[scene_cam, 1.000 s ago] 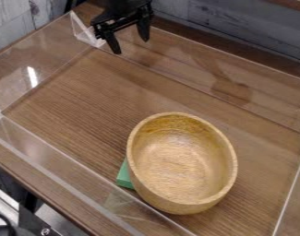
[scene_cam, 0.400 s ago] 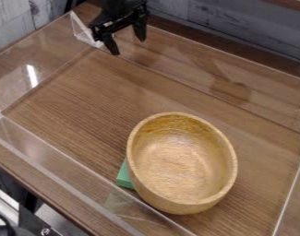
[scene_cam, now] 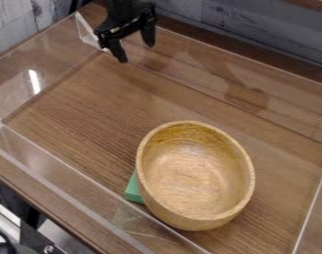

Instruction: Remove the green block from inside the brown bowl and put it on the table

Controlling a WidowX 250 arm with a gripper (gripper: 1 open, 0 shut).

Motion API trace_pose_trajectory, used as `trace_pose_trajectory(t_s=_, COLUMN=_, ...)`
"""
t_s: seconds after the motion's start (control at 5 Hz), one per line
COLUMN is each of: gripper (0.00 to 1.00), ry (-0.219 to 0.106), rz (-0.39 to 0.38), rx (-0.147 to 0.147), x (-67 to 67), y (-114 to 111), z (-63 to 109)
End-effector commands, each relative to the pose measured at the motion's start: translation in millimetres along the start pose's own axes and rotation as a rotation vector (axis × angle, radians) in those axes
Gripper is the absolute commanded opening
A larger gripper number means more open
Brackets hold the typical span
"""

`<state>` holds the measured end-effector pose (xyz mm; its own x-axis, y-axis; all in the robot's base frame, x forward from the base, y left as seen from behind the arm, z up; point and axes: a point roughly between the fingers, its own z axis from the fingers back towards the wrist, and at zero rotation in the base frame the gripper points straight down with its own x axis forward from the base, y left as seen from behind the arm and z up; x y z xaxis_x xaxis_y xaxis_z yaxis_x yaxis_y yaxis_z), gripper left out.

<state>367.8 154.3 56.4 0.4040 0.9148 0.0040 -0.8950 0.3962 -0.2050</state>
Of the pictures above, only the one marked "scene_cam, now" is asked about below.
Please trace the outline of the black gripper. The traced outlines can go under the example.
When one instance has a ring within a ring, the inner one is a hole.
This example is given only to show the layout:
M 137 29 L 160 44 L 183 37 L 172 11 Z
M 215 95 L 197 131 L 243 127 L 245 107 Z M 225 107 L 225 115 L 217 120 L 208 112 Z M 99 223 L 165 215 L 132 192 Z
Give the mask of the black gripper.
M 127 63 L 120 39 L 139 31 L 144 44 L 155 45 L 156 12 L 152 0 L 105 0 L 107 16 L 92 30 L 101 48 L 108 48 L 117 61 Z

